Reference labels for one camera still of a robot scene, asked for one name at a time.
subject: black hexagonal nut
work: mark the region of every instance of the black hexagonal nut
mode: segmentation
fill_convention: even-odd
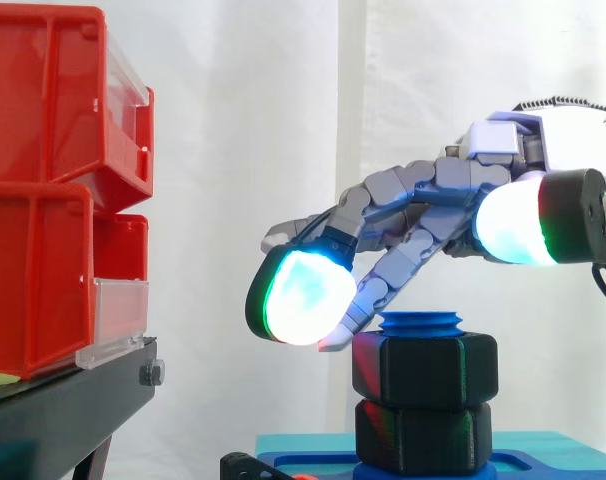
[[[496,396],[496,340],[465,333],[448,338],[359,333],[352,344],[352,385],[365,398],[398,408],[460,410]]]
[[[356,454],[401,476],[472,475],[492,455],[488,404],[460,412],[356,407]]]

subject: red plastic drawer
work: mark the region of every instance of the red plastic drawer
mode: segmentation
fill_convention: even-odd
[[[145,280],[145,218],[92,212],[81,185],[0,183],[0,373],[29,378],[93,344],[95,271]],[[103,328],[123,336],[141,325]]]
[[[153,104],[99,9],[0,4],[0,181],[80,183],[113,213],[149,198]]]

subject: blue bolt top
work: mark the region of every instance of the blue bolt top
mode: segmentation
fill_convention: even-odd
[[[463,335],[456,312],[381,312],[380,327],[388,337],[444,338]]]

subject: teal table surface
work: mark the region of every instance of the teal table surface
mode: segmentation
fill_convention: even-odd
[[[558,433],[498,432],[493,439],[495,450],[520,450],[553,468],[606,470],[605,453]],[[306,451],[354,451],[354,434],[262,435],[257,438],[257,455]]]

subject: white wall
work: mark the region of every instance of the white wall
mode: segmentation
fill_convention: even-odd
[[[370,0],[367,15],[361,176],[432,159],[522,100],[606,103],[606,0]],[[556,430],[606,450],[606,300],[588,265],[442,255],[390,309],[455,310],[465,329],[497,339],[495,430]],[[358,400],[348,394],[348,429]]]
[[[150,221],[148,333],[167,367],[114,435],[105,478],[218,478],[257,434],[326,427],[329,358],[254,337],[244,302],[268,228],[334,201],[337,6],[92,3],[156,92],[154,198],[135,211]]]

